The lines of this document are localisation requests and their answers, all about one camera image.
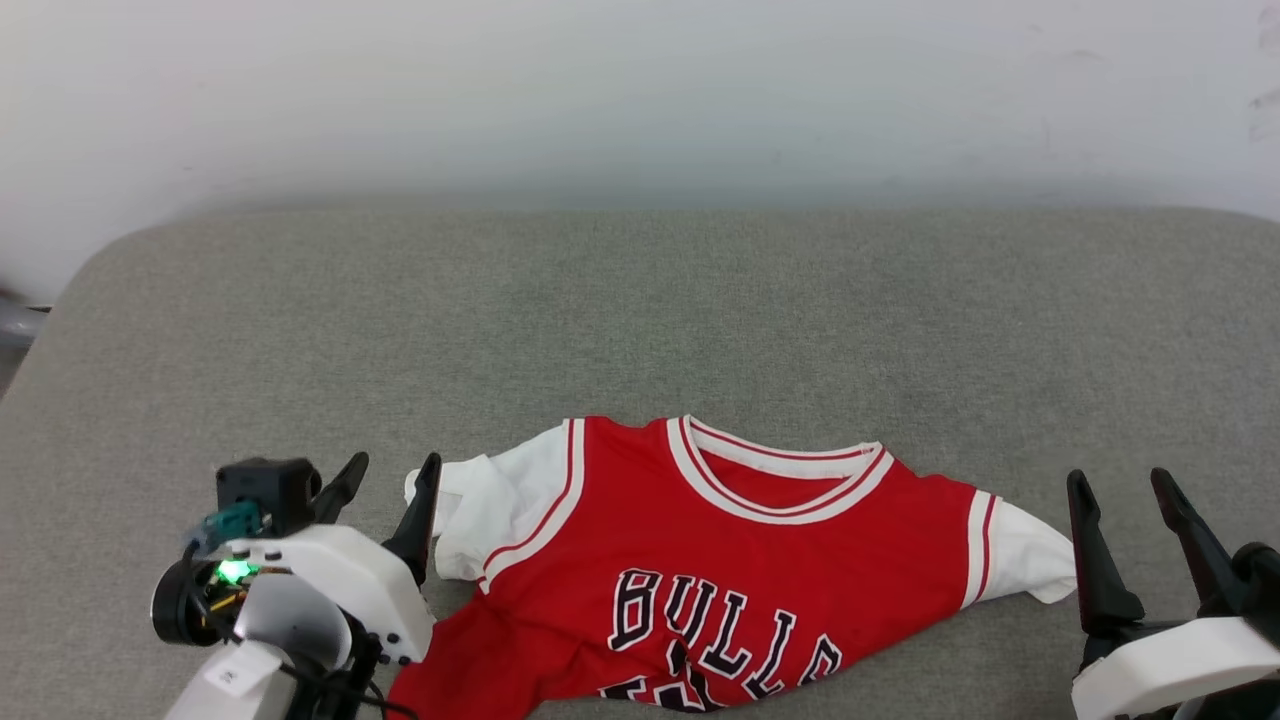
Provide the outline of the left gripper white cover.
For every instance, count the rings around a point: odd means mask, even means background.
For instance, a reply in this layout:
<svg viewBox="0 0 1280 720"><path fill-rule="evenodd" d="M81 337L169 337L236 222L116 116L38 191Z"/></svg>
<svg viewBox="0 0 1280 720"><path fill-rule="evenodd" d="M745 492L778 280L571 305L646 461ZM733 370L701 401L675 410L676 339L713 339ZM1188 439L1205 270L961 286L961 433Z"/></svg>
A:
<svg viewBox="0 0 1280 720"><path fill-rule="evenodd" d="M426 580L443 459L429 454L381 546L353 528L314 525L283 539L234 539L210 560L191 542L156 584L152 623L172 644L211 647L169 719L412 719L374 685L379 667L421 661L434 616ZM334 524L357 495L357 452L310 502Z"/></svg>

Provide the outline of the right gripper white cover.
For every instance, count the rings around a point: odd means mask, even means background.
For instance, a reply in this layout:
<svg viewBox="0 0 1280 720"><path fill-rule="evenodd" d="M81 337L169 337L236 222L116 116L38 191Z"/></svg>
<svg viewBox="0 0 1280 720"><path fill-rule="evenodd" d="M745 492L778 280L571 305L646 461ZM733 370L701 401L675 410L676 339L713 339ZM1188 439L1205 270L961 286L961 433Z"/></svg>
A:
<svg viewBox="0 0 1280 720"><path fill-rule="evenodd" d="M1189 621L1146 624L1101 530L1082 470L1066 479L1085 651L1071 682L1078 719L1277 717L1277 598L1248 597L1231 556L1171 473L1149 483L1164 524L1181 546L1199 600Z"/></svg>

